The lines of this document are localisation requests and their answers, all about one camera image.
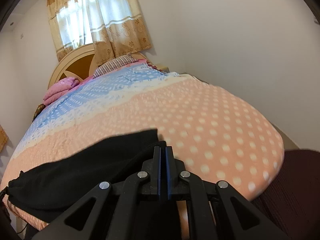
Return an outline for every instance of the white sheer curtain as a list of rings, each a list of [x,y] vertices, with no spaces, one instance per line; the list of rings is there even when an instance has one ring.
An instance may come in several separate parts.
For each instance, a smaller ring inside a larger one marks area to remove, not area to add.
[[[93,43],[97,65],[151,48],[137,0],[48,0],[58,60]]]

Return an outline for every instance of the striped pillow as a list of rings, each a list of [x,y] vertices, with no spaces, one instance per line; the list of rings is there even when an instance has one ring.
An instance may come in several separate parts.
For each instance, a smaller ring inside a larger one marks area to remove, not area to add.
[[[102,76],[104,74],[107,74],[117,68],[124,66],[124,65],[138,62],[138,61],[139,60],[137,60],[129,55],[123,55],[123,56],[117,57],[115,59],[112,59],[112,60],[106,62],[105,64],[102,64],[100,67],[98,67],[93,74],[93,79],[95,79],[99,76]]]

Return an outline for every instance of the nightstand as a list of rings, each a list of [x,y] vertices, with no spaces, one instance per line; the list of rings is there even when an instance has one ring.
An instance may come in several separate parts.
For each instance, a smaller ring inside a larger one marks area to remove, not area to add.
[[[156,65],[156,67],[158,69],[162,70],[163,72],[166,72],[166,73],[170,72],[169,68],[167,66],[163,65],[163,64],[158,64],[158,65]]]

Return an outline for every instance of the white wall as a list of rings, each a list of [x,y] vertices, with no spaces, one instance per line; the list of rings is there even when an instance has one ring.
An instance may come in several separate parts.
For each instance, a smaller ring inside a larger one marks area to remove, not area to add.
[[[187,72],[320,150],[320,26],[303,0],[174,0]]]
[[[185,62],[178,43],[177,15],[172,0],[138,0],[153,48],[143,52],[153,64],[162,64],[170,71],[184,73]]]
[[[0,152],[0,180],[13,151],[31,124],[30,109],[18,78],[11,32],[0,33],[0,125],[9,141]]]
[[[58,65],[45,0],[39,0],[30,8],[17,24],[13,34],[19,73],[35,111],[37,106],[42,104],[49,79]]]
[[[153,48],[143,53],[152,63],[171,71],[185,72],[179,51],[175,20],[168,0],[139,0]],[[58,64],[48,24],[46,0],[39,0],[13,31],[20,74],[23,76],[31,105],[42,103],[49,79]]]

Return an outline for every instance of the pink pillow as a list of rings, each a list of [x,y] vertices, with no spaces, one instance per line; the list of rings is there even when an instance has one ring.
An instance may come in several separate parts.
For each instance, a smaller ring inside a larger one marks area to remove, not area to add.
[[[44,101],[44,105],[45,106],[48,106],[50,105],[51,103],[53,103],[54,101],[58,100],[60,97],[62,97],[63,95],[65,95],[67,92],[69,92],[69,90],[63,90],[61,92],[58,92],[58,93],[55,93],[54,95],[50,96],[49,98],[47,98],[45,101]]]
[[[70,89],[69,92],[76,91],[80,86],[87,84],[90,80],[92,80],[93,75],[87,77],[85,80],[81,81],[78,86],[75,86],[73,89]]]
[[[53,96],[56,93],[62,92],[64,90],[70,90],[77,86],[80,83],[75,77],[67,77],[59,80],[57,83],[52,85],[46,94],[44,95],[43,100],[47,100],[49,97]]]

